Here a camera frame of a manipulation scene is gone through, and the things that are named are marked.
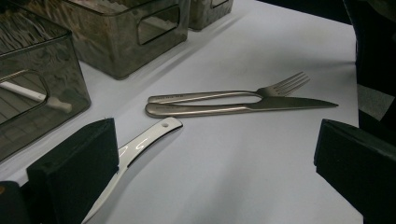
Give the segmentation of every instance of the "table surface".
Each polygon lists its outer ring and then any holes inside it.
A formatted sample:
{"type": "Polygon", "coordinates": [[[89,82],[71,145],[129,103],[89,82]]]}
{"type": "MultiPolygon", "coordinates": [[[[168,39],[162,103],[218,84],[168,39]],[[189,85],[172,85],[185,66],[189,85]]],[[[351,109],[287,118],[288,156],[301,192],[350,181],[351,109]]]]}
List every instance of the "table surface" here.
{"type": "MultiPolygon", "coordinates": [[[[158,122],[151,95],[255,91],[304,71],[292,96],[335,108],[180,119],[128,170],[89,223],[362,223],[313,163],[323,119],[358,126],[353,28],[254,0],[124,80],[81,63],[92,106],[0,164],[0,179],[27,181],[25,168],[86,124],[114,118],[119,147],[158,122]]],[[[254,97],[200,104],[258,101],[254,97]]]]}

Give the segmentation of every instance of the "knife blade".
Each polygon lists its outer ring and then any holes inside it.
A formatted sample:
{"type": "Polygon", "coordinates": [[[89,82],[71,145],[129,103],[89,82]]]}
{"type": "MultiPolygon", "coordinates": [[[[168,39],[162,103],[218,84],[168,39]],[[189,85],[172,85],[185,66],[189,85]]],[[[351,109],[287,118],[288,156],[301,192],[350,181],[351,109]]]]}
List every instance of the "knife blade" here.
{"type": "Polygon", "coordinates": [[[164,135],[179,129],[183,124],[174,118],[166,118],[158,123],[154,124],[143,133],[138,135],[134,140],[119,148],[119,171],[110,179],[105,189],[102,191],[98,199],[96,199],[90,212],[85,216],[82,223],[87,222],[103,205],[108,196],[111,194],[113,189],[117,186],[121,177],[125,174],[128,168],[131,166],[133,161],[151,146],[155,141],[163,137],[164,135]]]}
{"type": "Polygon", "coordinates": [[[146,113],[154,118],[163,117],[196,117],[224,115],[271,110],[292,110],[335,107],[326,101],[297,97],[266,97],[257,103],[236,105],[170,105],[148,103],[146,113]]]}

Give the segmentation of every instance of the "white table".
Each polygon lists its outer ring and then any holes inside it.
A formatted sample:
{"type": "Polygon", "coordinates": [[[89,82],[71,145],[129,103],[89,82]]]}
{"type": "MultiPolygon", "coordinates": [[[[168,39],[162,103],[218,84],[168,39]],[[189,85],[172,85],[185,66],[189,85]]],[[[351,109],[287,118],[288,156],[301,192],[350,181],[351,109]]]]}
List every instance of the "white table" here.
{"type": "MultiPolygon", "coordinates": [[[[257,90],[300,71],[311,80],[292,96],[336,108],[180,119],[131,167],[90,223],[362,223],[316,173],[323,119],[358,125],[351,26],[254,0],[123,81],[81,63],[92,106],[0,164],[0,179],[27,181],[25,168],[84,125],[116,121],[119,147],[159,121],[151,95],[257,90]]],[[[257,101],[257,98],[215,103],[257,101]]]]}

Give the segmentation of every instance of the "fork head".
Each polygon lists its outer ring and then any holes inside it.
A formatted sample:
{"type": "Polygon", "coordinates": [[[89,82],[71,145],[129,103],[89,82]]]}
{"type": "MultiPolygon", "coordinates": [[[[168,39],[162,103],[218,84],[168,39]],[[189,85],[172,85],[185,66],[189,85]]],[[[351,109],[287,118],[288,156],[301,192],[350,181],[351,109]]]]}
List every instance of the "fork head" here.
{"type": "Polygon", "coordinates": [[[309,77],[304,73],[300,72],[296,75],[286,78],[272,86],[258,89],[256,92],[261,97],[267,96],[288,96],[292,92],[298,90],[305,83],[309,81],[309,77]]]}

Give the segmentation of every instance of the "transparent plastic container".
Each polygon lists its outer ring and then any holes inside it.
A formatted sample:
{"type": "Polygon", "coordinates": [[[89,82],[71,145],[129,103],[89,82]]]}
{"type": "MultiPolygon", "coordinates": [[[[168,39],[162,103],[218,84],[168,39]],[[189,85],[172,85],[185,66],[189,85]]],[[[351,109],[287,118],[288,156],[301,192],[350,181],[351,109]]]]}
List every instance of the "transparent plastic container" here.
{"type": "Polygon", "coordinates": [[[14,0],[73,32],[78,58],[127,78],[187,39],[190,0],[14,0]]]}
{"type": "Polygon", "coordinates": [[[71,32],[0,3],[0,161],[90,104],[71,32]]]}
{"type": "Polygon", "coordinates": [[[231,12],[233,0],[191,0],[189,28],[201,31],[231,12]]]}

